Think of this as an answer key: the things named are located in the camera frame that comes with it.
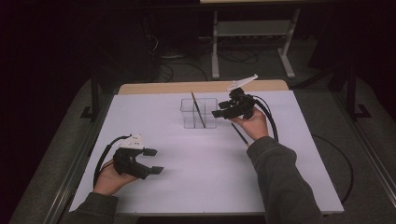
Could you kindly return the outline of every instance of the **white table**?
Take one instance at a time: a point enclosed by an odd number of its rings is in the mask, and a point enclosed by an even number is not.
[[[193,89],[193,83],[187,85]],[[296,151],[297,167],[312,187],[322,213],[343,212],[293,92],[247,93],[259,95],[270,106],[279,142]],[[217,98],[219,102],[229,100],[228,92],[224,91],[195,91],[195,97]],[[148,167],[163,166],[164,170],[160,175],[150,175],[120,190],[116,194],[120,197],[118,213],[137,216],[262,214],[264,207],[256,173],[246,154],[247,147],[231,122],[218,119],[216,129],[184,129],[179,110],[183,98],[191,98],[190,92],[115,96],[71,210],[92,191],[94,168],[106,145],[121,135],[140,133],[145,147],[157,149],[158,154],[139,156],[137,161]],[[110,150],[105,161],[111,159],[116,149]]]

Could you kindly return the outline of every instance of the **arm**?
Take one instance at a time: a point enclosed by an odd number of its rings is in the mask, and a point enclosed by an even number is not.
[[[108,161],[103,167],[93,191],[85,202],[76,211],[67,214],[61,223],[113,223],[119,199],[111,195],[137,178],[127,174],[119,175],[112,161]]]
[[[232,119],[255,142],[247,150],[258,175],[268,224],[322,223],[314,194],[295,166],[295,152],[268,136],[264,114]]]

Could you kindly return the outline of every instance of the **human hand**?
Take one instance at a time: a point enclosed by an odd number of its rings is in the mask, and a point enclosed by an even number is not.
[[[113,195],[119,191],[124,185],[129,184],[138,179],[132,175],[117,173],[113,166],[113,160],[103,165],[93,192],[104,195]]]
[[[256,107],[253,107],[253,116],[250,119],[233,118],[230,121],[239,124],[254,141],[268,136],[267,119]]]

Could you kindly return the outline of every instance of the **transparent container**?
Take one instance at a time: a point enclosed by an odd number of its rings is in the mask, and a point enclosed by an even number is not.
[[[195,105],[192,99],[182,99],[180,111],[183,115],[185,129],[215,129],[216,118],[212,111],[218,110],[218,100],[215,98],[196,98]]]

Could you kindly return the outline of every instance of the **sleeve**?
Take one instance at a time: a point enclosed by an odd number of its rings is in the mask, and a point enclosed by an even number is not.
[[[295,166],[293,150],[263,137],[247,154],[258,175],[268,224],[323,223],[313,191]]]
[[[114,221],[119,199],[114,196],[106,196],[98,193],[90,193],[76,211],[68,213],[62,224],[110,224]]]

